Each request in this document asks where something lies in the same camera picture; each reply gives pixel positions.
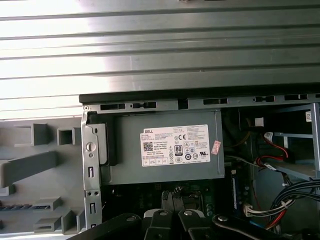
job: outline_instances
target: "cable bundle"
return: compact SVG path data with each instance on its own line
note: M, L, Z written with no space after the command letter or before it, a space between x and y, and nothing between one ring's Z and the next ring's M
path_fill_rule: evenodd
M267 211L257 211L253 210L249 206L244 207L245 213L250 214L253 217L269 217L269 223L265 227L267 230L274 228L279 224L281 219L286 214L286 211L290 206L292 206L296 200L302 198L310 198L317 202L320 202L320 195L314 194L315 188L320 188L320 180L313 181L302 181L295 184L289 180L286 174L283 175L283 180L288 187L283 189L279 195L273 201L270 210Z
M297 199L302 198L310 198L317 202L320 202L320 195L314 194L315 188L320 187L320 180L313 180L313 181L302 181L295 184L291 184L290 186L286 187L282 190L279 195L275 198L271 205L271 210L277 209L279 206L282 205L283 201L290 201L292 202L287 205L286 208L293 205ZM300 190L310 189L310 192L303 192ZM269 217L269 224L266 229L271 229L279 224L280 220L285 215L287 209L283 209L277 217Z

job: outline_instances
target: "circuit board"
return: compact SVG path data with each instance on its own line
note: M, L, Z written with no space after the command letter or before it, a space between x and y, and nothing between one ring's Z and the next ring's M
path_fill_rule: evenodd
M215 214L215 180L156 182L102 187L102 214L108 220L122 213L143 217L150 209L162 208L164 191L183 192L186 209L200 210L208 218Z

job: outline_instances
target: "80 plus logo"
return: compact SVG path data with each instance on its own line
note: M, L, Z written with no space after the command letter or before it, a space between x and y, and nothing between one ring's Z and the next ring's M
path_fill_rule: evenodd
M174 154L175 154L176 156L182 156L182 155L183 155L182 145L175 145L175 146L174 146Z

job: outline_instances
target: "corrugated metal panel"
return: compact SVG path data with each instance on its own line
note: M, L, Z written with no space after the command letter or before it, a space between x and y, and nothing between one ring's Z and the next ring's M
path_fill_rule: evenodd
M81 114L79 94L318 82L319 10L317 0L0 1L0 119Z

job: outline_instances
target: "ventilation slot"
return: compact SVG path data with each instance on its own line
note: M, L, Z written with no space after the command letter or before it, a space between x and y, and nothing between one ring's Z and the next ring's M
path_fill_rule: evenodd
M253 101L256 103L273 103L275 102L275 96L256 96Z
M295 95L285 95L285 101L294 101L294 100L307 100L308 94L295 94Z
M120 109L126 109L126 105L124 103L100 105L100 110L101 111L105 111L105 110L120 110Z
M228 104L228 98L211 98L204 99L203 105Z

